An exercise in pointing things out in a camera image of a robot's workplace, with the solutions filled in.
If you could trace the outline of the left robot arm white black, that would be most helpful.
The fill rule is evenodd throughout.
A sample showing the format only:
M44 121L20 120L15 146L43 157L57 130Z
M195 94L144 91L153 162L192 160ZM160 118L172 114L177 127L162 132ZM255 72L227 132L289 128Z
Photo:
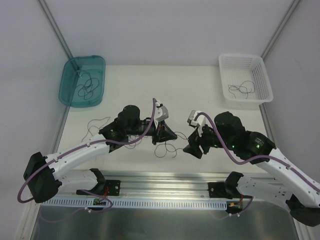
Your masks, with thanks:
M34 153L23 174L23 186L28 187L31 199L36 203L44 203L58 193L104 195L107 184L99 169L75 168L95 157L132 145L143 137L151 137L153 145L176 140L177 135L165 122L168 117L168 110L162 104L157 104L151 117L145 119L140 119L137 106L127 105L114 121L77 146L46 156Z

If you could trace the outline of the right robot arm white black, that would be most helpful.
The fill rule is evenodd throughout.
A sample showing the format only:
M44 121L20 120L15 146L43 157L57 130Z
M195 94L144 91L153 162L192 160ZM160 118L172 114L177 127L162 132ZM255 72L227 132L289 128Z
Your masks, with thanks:
M240 118L229 111L211 119L200 110L192 110L187 123L195 130L183 149L185 153L201 159L211 148L221 148L235 164L250 163L282 184L277 187L233 171L224 182L230 198L239 194L258 198L283 208L306 226L319 226L319 182L295 166L268 137L246 130Z

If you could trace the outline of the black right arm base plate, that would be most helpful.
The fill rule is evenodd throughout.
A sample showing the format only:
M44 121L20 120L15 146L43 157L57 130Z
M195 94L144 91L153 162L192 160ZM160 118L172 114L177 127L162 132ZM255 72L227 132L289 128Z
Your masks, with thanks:
M227 198L224 182L208 182L207 186L210 198Z

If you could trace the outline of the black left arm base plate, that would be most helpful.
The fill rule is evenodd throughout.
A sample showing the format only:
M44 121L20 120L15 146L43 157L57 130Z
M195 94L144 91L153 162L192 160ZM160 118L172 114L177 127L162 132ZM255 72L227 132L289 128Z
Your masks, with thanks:
M117 197L120 195L121 181L109 179L105 181L104 187L102 189L103 196L113 196Z

